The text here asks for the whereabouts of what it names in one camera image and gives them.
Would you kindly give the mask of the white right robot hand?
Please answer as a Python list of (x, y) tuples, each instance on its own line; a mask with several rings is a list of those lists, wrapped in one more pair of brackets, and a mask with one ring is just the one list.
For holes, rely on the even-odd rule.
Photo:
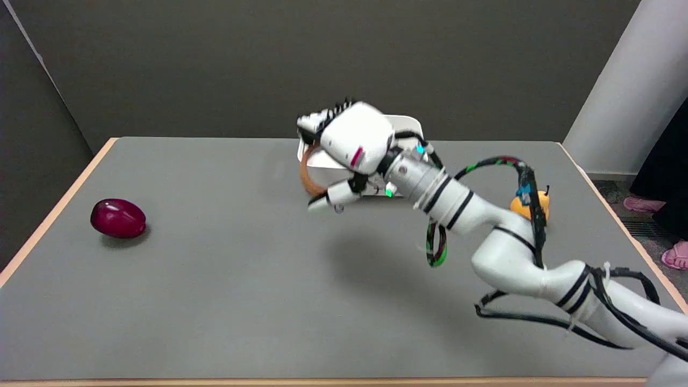
[(309, 211), (327, 207), (341, 209), (359, 200), (369, 177), (378, 173), (395, 137), (383, 113), (368, 103), (349, 98), (320, 112), (298, 117), (296, 125), (302, 140), (309, 145), (319, 143), (322, 151), (353, 174), (311, 198)]

